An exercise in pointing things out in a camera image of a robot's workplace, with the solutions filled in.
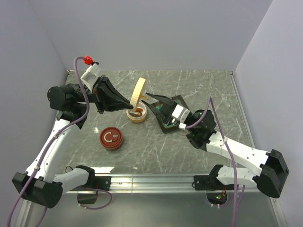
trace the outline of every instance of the round container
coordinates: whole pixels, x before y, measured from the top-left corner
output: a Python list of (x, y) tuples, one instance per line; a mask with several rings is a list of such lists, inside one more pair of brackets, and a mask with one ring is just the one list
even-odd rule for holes
[(133, 122), (133, 123), (141, 123), (143, 122), (146, 117), (147, 117), (147, 108), (146, 108), (146, 105), (144, 105), (142, 102), (139, 102), (138, 106), (139, 108), (143, 109), (142, 111), (142, 116), (141, 117), (133, 117), (131, 116), (129, 113), (132, 111), (132, 110), (127, 110), (126, 111), (126, 115), (128, 117), (128, 119)]
[(122, 132), (116, 127), (108, 127), (101, 132), (100, 142), (107, 150), (118, 150), (123, 144)]

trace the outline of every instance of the gray wall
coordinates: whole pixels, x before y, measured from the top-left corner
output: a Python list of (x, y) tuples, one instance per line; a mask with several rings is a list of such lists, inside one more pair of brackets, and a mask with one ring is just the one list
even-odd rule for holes
[(66, 75), (28, 1), (1, 1), (0, 69), (0, 226), (6, 226), (18, 196), (12, 177), (24, 172), (48, 137), (55, 112), (47, 90)]
[(67, 69), (88, 54), (105, 70), (235, 70), (272, 0), (29, 2)]
[(280, 150), (289, 166), (281, 201), (290, 227), (303, 226), (302, 12), (302, 0), (274, 0), (235, 76), (256, 146)]

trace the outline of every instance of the cream-colored round lid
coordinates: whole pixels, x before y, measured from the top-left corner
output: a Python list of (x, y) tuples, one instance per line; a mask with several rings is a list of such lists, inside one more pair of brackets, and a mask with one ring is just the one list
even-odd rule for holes
[(145, 86), (146, 86), (146, 79), (140, 77), (138, 79), (136, 87), (134, 88), (134, 92), (130, 101), (130, 105), (134, 107), (133, 111), (137, 109), (137, 106), (142, 98), (148, 100), (147, 97), (142, 95), (143, 93), (145, 93)]

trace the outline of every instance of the gray marble surface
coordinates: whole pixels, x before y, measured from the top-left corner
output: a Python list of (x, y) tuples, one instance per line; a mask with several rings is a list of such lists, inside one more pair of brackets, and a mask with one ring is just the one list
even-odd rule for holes
[[(204, 109), (213, 97), (219, 120), (229, 138), (250, 146), (250, 140), (228, 71), (161, 70), (104, 71), (116, 89), (130, 98), (137, 80), (147, 79), (147, 92), (172, 97), (182, 95), (192, 112)], [(70, 72), (67, 83), (77, 83)], [(155, 116), (148, 110), (147, 119), (135, 124), (126, 111), (98, 114), (94, 104), (82, 130), (71, 141), (58, 173), (66, 166), (103, 167), (111, 173), (209, 172), (215, 164), (230, 166), (230, 160), (193, 148), (185, 131), (163, 134)], [(118, 127), (124, 144), (117, 151), (105, 150), (99, 141), (101, 131)]]

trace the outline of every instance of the red cable plug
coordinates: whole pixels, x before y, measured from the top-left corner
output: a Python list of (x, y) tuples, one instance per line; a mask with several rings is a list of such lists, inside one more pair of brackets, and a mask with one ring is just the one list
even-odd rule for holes
[(87, 65), (91, 65), (94, 61), (91, 57), (89, 57), (88, 55), (85, 56), (85, 60), (83, 60), (83, 62)]

